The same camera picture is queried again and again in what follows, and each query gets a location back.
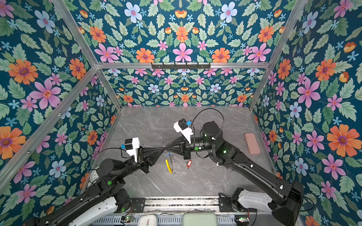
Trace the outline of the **red key tag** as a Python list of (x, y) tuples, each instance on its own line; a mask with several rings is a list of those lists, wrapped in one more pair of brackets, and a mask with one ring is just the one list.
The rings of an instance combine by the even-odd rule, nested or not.
[(192, 165), (192, 160), (188, 160), (188, 161), (187, 161), (187, 165), (186, 165), (186, 166), (187, 166), (187, 169), (189, 169), (189, 168), (191, 167), (191, 165)]

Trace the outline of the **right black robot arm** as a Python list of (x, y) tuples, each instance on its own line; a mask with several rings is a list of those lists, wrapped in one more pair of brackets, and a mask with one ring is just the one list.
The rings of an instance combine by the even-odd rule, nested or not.
[(176, 122), (174, 129), (182, 136), (164, 146), (164, 150), (180, 154), (187, 160), (191, 152), (207, 151), (218, 166), (236, 171), (263, 190), (262, 193), (239, 190), (237, 201), (242, 207), (268, 211), (285, 226), (296, 224), (304, 199), (304, 188), (299, 182), (281, 179), (253, 162), (223, 138), (222, 129), (214, 121), (203, 125), (199, 137), (184, 121)]

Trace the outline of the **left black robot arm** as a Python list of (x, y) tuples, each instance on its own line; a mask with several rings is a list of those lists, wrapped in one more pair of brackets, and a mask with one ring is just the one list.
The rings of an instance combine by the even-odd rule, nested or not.
[(137, 170), (149, 173), (152, 155), (160, 155), (166, 150), (161, 148), (141, 148), (140, 156), (130, 157), (125, 161), (107, 158), (96, 169), (98, 179), (77, 198), (61, 207), (57, 211), (42, 218), (32, 217), (27, 220), (25, 226), (69, 226), (72, 221), (95, 207), (100, 213), (100, 204), (115, 206), (115, 211), (128, 211), (131, 207), (131, 198), (124, 189), (124, 178)]

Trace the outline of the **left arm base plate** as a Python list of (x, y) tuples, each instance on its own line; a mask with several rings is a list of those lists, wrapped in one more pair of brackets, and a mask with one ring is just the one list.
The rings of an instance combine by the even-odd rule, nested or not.
[(145, 198), (131, 198), (123, 207), (125, 213), (143, 213), (146, 204)]

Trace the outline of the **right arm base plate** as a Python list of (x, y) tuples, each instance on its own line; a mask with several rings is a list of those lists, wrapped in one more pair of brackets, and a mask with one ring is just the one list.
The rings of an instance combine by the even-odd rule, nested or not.
[(219, 211), (220, 212), (242, 212), (242, 213), (254, 213), (257, 212), (253, 208), (244, 208), (240, 204), (233, 204), (233, 202), (227, 197), (218, 197), (219, 201)]

